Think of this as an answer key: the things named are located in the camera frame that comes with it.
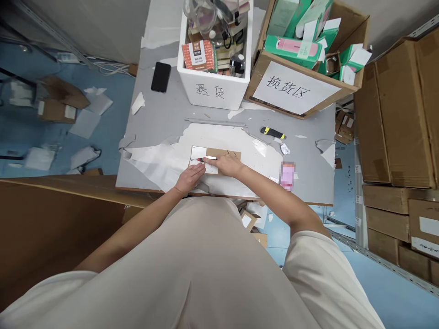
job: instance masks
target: blue floor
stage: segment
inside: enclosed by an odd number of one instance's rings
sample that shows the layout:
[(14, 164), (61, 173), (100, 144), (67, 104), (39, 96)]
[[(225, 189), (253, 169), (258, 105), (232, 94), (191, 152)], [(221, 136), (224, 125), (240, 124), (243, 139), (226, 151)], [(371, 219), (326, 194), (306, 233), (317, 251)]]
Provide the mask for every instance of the blue floor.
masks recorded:
[[(24, 53), (18, 46), (3, 43), (0, 43), (0, 67), (32, 81), (56, 73), (81, 90), (92, 86), (107, 88), (105, 94), (114, 101), (103, 114), (91, 138), (84, 139), (67, 133), (70, 124), (44, 122), (37, 117), (36, 109), (7, 105), (10, 90), (5, 87), (2, 99), (6, 105), (0, 107), (0, 154), (6, 155), (7, 151), (14, 151), (22, 155), (30, 147), (43, 145), (57, 149), (57, 154), (49, 172), (13, 168), (8, 164), (24, 162), (2, 160), (0, 177), (64, 174), (70, 169), (70, 157), (88, 145), (101, 149), (102, 154), (87, 165), (87, 169), (102, 168), (106, 175), (117, 173), (120, 159), (118, 143), (125, 132), (134, 87), (133, 78), (120, 74), (103, 76), (77, 64), (58, 66), (38, 53)], [(312, 208), (319, 216), (334, 212), (334, 218), (354, 226), (353, 145), (337, 142), (336, 154), (342, 159), (343, 169), (335, 172), (334, 207)], [(282, 265), (290, 240), (289, 227), (274, 215), (272, 222), (266, 222), (263, 233), (268, 234), (268, 252)], [(439, 299), (363, 255), (354, 253), (349, 247), (337, 244), (349, 260), (387, 329), (439, 328)]]

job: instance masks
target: black smartphone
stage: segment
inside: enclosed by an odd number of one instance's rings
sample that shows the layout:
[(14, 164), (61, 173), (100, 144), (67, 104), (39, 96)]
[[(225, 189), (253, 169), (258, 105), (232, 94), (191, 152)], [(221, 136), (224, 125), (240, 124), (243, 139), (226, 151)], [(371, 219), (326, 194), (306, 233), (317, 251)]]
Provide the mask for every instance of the black smartphone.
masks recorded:
[(152, 77), (151, 90), (166, 93), (170, 74), (171, 66), (169, 64), (157, 62)]

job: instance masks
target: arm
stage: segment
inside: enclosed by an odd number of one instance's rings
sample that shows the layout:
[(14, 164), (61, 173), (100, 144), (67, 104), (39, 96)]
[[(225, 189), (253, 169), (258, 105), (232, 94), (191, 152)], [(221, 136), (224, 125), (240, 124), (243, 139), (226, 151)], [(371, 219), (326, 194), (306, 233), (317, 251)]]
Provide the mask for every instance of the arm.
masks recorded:
[(205, 171), (201, 163), (187, 168), (173, 188), (135, 215), (74, 270), (99, 273), (125, 256), (160, 227), (177, 203), (194, 189)]
[(286, 191), (267, 177), (241, 163), (230, 155), (219, 157), (217, 160), (203, 158), (214, 165), (225, 175), (231, 176), (245, 184), (291, 229), (291, 236), (299, 231), (315, 231), (330, 238), (319, 216), (293, 193)]

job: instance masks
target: hand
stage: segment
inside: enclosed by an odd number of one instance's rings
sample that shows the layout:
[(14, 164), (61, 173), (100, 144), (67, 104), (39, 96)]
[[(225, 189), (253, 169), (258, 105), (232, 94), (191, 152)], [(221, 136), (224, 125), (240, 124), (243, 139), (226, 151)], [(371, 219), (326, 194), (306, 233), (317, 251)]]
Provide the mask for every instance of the hand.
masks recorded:
[(230, 154), (220, 156), (216, 160), (203, 158), (203, 161), (217, 167), (224, 175), (234, 178), (237, 178), (242, 168), (246, 167), (237, 157), (231, 156)]
[(198, 165), (189, 166), (181, 173), (174, 188), (185, 196), (197, 186), (198, 180), (205, 172), (206, 166), (201, 162)]

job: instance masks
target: white box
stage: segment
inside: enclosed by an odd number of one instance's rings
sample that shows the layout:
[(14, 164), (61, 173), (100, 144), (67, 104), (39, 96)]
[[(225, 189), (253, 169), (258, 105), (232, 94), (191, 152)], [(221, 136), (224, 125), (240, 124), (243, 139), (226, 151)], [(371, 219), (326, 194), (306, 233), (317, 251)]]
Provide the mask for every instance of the white box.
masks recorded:
[(253, 1), (249, 1), (247, 38), (244, 46), (246, 71), (244, 77), (237, 78), (185, 68), (182, 45), (190, 43), (187, 37), (187, 18), (182, 14), (180, 47), (178, 49), (177, 70), (182, 79), (189, 102), (193, 105), (238, 110), (250, 82), (252, 68)]

